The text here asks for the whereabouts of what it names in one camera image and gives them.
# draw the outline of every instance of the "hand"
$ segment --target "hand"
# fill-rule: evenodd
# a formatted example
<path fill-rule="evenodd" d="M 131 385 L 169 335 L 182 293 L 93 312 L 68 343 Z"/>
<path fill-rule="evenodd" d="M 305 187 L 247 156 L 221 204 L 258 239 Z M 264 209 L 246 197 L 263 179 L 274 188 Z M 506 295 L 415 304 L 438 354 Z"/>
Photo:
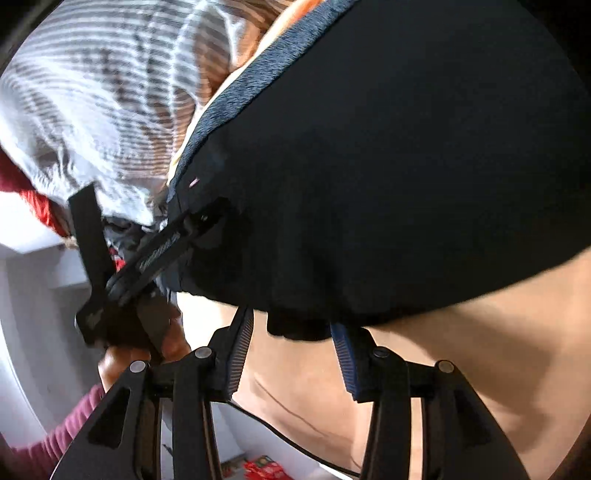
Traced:
<path fill-rule="evenodd" d="M 164 362 L 180 360 L 191 351 L 180 326 L 181 313 L 171 305 L 170 327 L 162 342 Z M 108 392 L 119 376 L 136 360 L 149 361 L 150 352 L 127 346 L 110 346 L 99 362 L 99 375 L 105 392 Z"/>

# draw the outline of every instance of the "maroon sleeve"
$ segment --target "maroon sleeve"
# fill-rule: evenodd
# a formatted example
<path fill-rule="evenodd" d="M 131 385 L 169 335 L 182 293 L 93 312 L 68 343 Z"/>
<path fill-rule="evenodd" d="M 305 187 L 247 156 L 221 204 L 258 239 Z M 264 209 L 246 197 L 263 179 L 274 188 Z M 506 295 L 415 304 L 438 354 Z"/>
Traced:
<path fill-rule="evenodd" d="M 82 428 L 92 411 L 105 396 L 101 385 L 92 387 L 64 422 L 38 443 L 13 448 L 12 454 L 22 480 L 48 480 L 57 462 Z"/>

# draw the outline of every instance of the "white surface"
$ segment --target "white surface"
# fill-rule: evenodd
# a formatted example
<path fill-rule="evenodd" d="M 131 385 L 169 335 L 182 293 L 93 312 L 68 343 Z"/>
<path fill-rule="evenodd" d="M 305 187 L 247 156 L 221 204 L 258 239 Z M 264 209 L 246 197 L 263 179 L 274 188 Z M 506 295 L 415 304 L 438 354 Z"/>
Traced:
<path fill-rule="evenodd" d="M 7 299 L 1 304 L 9 304 L 12 315 L 0 314 L 2 332 L 22 392 L 43 427 L 41 432 L 30 429 L 13 437 L 9 440 L 13 445 L 35 441 L 56 427 L 99 381 L 100 352 L 86 348 L 74 328 L 75 312 L 89 296 L 87 288 L 50 285 L 53 277 L 47 273 L 60 264 L 60 254 L 51 249 L 4 261 L 6 281 L 0 285 L 0 300 Z M 18 393 L 14 383 L 6 390 L 10 396 Z M 2 406 L 2 430 L 19 429 L 12 403 Z"/>
<path fill-rule="evenodd" d="M 219 409 L 249 460 L 268 455 L 294 480 L 304 480 L 318 469 L 318 462 L 281 440 L 263 424 L 228 405 L 220 404 Z"/>
<path fill-rule="evenodd" d="M 6 261 L 0 260 L 0 432 L 9 445 L 25 445 L 42 438 L 43 426 L 22 389 L 8 353 L 3 326 L 14 324 Z"/>
<path fill-rule="evenodd" d="M 26 254 L 60 243 L 60 237 L 35 218 L 17 193 L 0 192 L 0 244 Z"/>

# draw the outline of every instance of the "striped fabric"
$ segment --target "striped fabric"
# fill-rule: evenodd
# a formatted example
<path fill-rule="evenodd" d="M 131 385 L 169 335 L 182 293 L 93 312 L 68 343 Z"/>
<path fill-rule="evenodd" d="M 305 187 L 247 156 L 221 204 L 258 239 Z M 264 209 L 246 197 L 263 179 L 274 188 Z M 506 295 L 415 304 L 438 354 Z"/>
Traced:
<path fill-rule="evenodd" d="M 0 143 L 65 204 L 153 225 L 196 109 L 292 0 L 65 0 L 0 78 Z"/>

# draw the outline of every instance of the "white wall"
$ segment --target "white wall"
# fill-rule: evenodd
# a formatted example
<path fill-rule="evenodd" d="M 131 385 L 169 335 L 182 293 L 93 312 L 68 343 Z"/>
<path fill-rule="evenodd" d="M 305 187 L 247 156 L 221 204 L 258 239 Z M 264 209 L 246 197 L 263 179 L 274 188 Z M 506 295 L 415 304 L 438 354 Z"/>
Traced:
<path fill-rule="evenodd" d="M 307 478 L 318 469 L 318 462 L 281 440 L 263 424 L 229 405 L 219 404 L 219 410 L 238 446 L 246 453 L 249 460 L 268 455 L 295 480 Z"/>
<path fill-rule="evenodd" d="M 0 432 L 9 445 L 40 439 L 44 429 L 24 394 L 8 353 L 3 327 L 14 324 L 6 261 L 0 260 Z"/>
<path fill-rule="evenodd" d="M 62 255 L 51 249 L 5 261 L 13 315 L 1 319 L 2 330 L 22 390 L 47 431 L 99 381 L 100 352 L 87 349 L 74 328 L 87 287 L 52 288 Z"/>

